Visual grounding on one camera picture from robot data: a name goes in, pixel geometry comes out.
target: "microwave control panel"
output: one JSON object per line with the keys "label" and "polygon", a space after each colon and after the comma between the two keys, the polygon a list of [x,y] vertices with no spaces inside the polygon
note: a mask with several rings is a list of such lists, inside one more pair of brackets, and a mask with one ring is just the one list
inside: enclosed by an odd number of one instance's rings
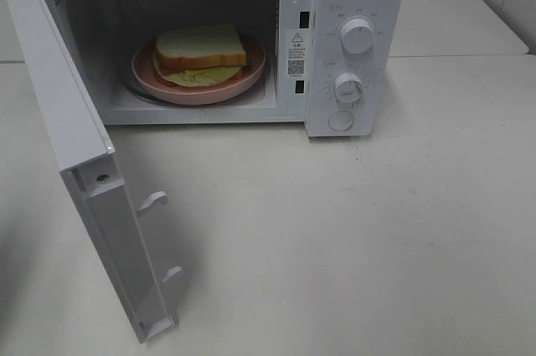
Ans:
{"label": "microwave control panel", "polygon": [[318,0],[307,134],[372,131],[400,0]]}

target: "qr code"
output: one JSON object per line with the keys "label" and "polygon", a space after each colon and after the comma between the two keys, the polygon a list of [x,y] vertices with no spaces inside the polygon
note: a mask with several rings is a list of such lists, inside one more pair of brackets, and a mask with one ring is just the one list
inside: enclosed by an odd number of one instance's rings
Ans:
{"label": "qr code", "polygon": [[288,75],[302,75],[305,70],[305,60],[288,60]]}

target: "table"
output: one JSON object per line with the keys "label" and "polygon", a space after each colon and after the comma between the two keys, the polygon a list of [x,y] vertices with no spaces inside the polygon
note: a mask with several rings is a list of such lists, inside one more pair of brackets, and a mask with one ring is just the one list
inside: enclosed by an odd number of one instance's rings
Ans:
{"label": "table", "polygon": [[366,138],[111,128],[134,204],[167,191],[143,229],[187,277],[180,328],[139,345],[24,64],[0,64],[0,354],[531,354],[535,79],[529,55],[391,59]]}
{"label": "table", "polygon": [[[0,61],[23,60],[0,0]],[[527,46],[482,0],[403,0],[391,56],[525,54]]]}

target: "timer knob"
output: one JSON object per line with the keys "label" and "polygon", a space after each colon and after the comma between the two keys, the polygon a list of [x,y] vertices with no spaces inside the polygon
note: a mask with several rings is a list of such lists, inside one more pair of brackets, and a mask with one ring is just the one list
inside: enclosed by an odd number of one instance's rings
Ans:
{"label": "timer knob", "polygon": [[352,18],[341,27],[341,42],[351,54],[359,54],[370,49],[374,42],[375,28],[369,19],[359,16]]}
{"label": "timer knob", "polygon": [[363,81],[354,73],[340,74],[333,81],[335,97],[342,103],[353,103],[363,97]]}

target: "microwave casing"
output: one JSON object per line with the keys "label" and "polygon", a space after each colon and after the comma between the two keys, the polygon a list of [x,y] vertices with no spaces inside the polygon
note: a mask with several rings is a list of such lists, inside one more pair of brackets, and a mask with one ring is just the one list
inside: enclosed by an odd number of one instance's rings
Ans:
{"label": "microwave casing", "polygon": [[[311,137],[367,135],[374,124],[400,0],[279,0],[277,56],[265,76],[266,86],[275,88],[266,90],[267,105],[201,108],[120,107],[100,97],[82,66],[61,2],[8,0],[60,175],[138,340],[145,342],[174,325],[170,287],[182,270],[173,260],[165,271],[155,269],[141,224],[167,196],[149,193],[142,204],[131,203],[104,125],[302,121]],[[300,28],[301,12],[310,14],[308,28]],[[356,28],[368,27],[370,47],[350,53],[348,46],[361,44]],[[344,41],[348,30],[357,34],[357,43]],[[307,52],[305,71],[298,77],[287,69],[295,34]],[[360,87],[355,101],[355,92],[338,90],[355,88],[354,77]],[[303,80],[302,93],[295,91],[297,80]]]}

